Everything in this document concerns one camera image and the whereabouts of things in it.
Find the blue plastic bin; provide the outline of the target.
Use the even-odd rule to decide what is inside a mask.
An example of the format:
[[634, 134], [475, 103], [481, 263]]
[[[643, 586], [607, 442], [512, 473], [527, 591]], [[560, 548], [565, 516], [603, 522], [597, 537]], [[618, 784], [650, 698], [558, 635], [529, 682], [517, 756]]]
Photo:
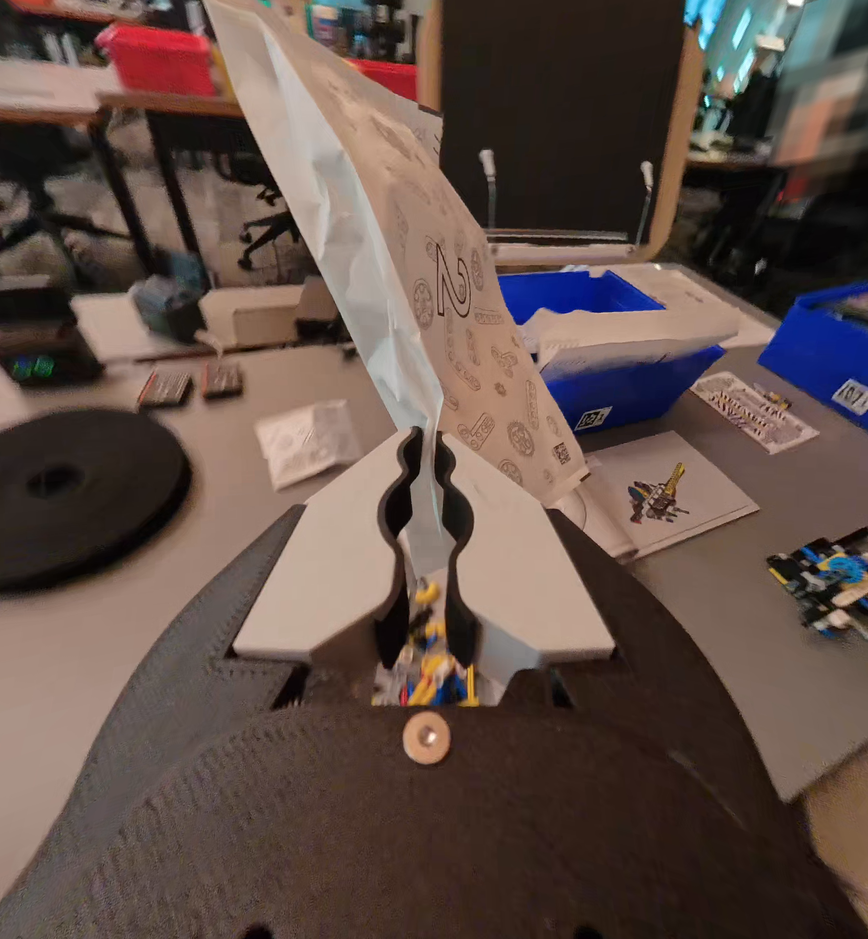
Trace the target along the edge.
[[798, 296], [757, 362], [868, 432], [868, 322], [840, 306], [868, 282]]
[[[503, 300], [520, 326], [534, 288], [555, 272], [499, 277]], [[641, 363], [546, 381], [548, 390], [576, 436], [662, 417], [676, 400], [725, 353], [724, 344], [683, 358]]]

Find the dark teal bag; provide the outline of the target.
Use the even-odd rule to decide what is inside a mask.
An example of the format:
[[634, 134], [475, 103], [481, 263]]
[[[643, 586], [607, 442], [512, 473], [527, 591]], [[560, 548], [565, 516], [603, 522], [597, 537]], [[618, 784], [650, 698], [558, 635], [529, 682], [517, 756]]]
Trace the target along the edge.
[[205, 267], [193, 252], [169, 252], [160, 267], [160, 273], [134, 283], [127, 298], [149, 333], [192, 345], [196, 335], [206, 330], [201, 309], [206, 294]]

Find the small white paper bag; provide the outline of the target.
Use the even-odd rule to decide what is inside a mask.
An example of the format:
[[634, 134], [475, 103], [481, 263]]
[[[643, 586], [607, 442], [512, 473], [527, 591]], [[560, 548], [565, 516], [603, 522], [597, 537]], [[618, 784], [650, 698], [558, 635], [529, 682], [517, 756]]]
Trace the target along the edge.
[[264, 418], [253, 429], [275, 491], [355, 464], [365, 454], [344, 399]]

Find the large printed paper bag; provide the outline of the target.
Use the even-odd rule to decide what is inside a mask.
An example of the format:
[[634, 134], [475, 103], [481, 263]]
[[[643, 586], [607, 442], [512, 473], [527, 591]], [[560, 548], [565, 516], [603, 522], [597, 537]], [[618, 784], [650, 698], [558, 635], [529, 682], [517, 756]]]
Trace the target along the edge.
[[433, 476], [453, 435], [546, 507], [586, 473], [507, 309], [487, 237], [440, 170], [432, 113], [260, 2], [205, 2], [256, 144], [393, 422], [425, 433], [406, 539], [447, 565]]

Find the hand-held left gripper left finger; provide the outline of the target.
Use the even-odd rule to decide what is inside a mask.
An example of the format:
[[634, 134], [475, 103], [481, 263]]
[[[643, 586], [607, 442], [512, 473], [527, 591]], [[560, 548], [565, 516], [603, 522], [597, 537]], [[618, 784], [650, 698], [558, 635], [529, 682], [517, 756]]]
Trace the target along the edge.
[[424, 432], [393, 434], [296, 508], [285, 546], [233, 641], [246, 664], [287, 665], [343, 698], [371, 694], [410, 624], [410, 563], [399, 536]]

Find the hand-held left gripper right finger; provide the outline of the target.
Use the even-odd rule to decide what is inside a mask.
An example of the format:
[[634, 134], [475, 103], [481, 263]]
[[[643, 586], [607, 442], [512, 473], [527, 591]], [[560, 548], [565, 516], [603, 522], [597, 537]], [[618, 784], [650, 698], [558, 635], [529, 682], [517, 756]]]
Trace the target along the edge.
[[555, 526], [575, 530], [449, 434], [438, 434], [441, 520], [454, 541], [444, 594], [447, 646], [506, 687], [521, 671], [604, 661], [616, 641]]

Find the black office chair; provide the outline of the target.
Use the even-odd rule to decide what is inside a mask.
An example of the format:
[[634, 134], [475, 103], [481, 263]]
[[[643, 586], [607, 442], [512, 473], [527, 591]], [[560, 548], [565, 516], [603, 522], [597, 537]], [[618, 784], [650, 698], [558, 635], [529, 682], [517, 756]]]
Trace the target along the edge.
[[[231, 161], [232, 180], [248, 187], [257, 187], [257, 198], [270, 207], [275, 207], [278, 200], [284, 198], [271, 172], [260, 159], [249, 158]], [[240, 254], [238, 266], [246, 271], [253, 270], [252, 255], [260, 248], [275, 243], [288, 234], [295, 244], [301, 241], [299, 227], [288, 208], [259, 219], [245, 222], [240, 229], [240, 241], [244, 249]]]

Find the black panel wooden frame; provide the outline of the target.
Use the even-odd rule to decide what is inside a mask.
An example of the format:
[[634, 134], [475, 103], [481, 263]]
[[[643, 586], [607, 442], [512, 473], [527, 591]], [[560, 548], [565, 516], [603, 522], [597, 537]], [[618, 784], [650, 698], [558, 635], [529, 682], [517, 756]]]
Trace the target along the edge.
[[425, 2], [418, 100], [440, 112], [440, 168], [487, 226], [478, 158], [497, 169], [499, 228], [625, 232], [655, 189], [644, 249], [668, 241], [704, 54], [682, 1]]

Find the pile of lego pieces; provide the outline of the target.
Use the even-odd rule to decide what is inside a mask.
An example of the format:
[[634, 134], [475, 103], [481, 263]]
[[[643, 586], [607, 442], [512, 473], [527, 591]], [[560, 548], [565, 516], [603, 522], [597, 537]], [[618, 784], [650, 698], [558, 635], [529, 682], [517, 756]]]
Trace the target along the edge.
[[376, 707], [478, 707], [480, 681], [447, 640], [442, 583], [417, 580], [409, 604], [407, 638], [389, 669], [377, 666], [371, 704]]

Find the black device green lights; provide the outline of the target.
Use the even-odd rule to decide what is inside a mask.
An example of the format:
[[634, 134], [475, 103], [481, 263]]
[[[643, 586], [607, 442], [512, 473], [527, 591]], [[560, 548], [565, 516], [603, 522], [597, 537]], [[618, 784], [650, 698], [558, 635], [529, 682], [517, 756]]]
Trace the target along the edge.
[[0, 325], [0, 368], [25, 389], [99, 380], [105, 366], [75, 323]]

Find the wooden desk black legs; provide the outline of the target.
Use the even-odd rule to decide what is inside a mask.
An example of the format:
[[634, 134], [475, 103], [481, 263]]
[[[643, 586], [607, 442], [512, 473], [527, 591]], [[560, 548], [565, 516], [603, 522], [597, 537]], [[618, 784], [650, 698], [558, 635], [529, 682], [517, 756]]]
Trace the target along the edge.
[[83, 125], [99, 166], [132, 238], [142, 269], [158, 270], [158, 256], [146, 234], [135, 198], [108, 142], [110, 115], [120, 110], [145, 113], [153, 153], [186, 251], [200, 244], [177, 176], [179, 150], [212, 153], [236, 137], [208, 131], [206, 125], [243, 122], [240, 105], [221, 96], [190, 96], [123, 88], [112, 67], [69, 67], [0, 57], [0, 122], [54, 126]]

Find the white cardboard box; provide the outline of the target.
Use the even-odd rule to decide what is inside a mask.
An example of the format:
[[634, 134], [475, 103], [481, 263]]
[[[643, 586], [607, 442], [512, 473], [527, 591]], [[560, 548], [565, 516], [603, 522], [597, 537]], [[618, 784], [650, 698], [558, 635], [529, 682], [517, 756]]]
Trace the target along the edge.
[[198, 302], [206, 333], [225, 351], [287, 344], [299, 319], [334, 321], [336, 303], [321, 277], [302, 285], [220, 288]]

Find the printed sticker sheet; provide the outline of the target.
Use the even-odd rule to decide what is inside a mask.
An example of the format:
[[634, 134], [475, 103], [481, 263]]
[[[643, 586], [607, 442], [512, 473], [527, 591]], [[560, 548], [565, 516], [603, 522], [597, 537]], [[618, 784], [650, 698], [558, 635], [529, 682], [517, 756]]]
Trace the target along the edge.
[[793, 414], [791, 402], [782, 395], [749, 385], [729, 371], [706, 375], [689, 390], [769, 455], [819, 437], [817, 429]]

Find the red plastic bin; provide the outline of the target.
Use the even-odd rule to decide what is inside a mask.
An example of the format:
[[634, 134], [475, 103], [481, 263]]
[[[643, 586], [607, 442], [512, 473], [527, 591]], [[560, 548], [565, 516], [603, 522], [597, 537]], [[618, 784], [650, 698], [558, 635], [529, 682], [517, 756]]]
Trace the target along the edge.
[[415, 64], [345, 58], [360, 74], [409, 101], [417, 102], [418, 68]]
[[95, 39], [129, 91], [216, 97], [211, 45], [190, 32], [114, 22]]

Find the partly built lego model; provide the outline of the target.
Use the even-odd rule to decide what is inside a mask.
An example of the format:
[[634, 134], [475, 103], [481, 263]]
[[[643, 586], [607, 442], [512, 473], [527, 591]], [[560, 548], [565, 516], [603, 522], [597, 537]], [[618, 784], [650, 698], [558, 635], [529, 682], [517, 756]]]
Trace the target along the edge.
[[831, 640], [857, 635], [868, 643], [868, 527], [769, 555], [766, 567], [806, 630]]

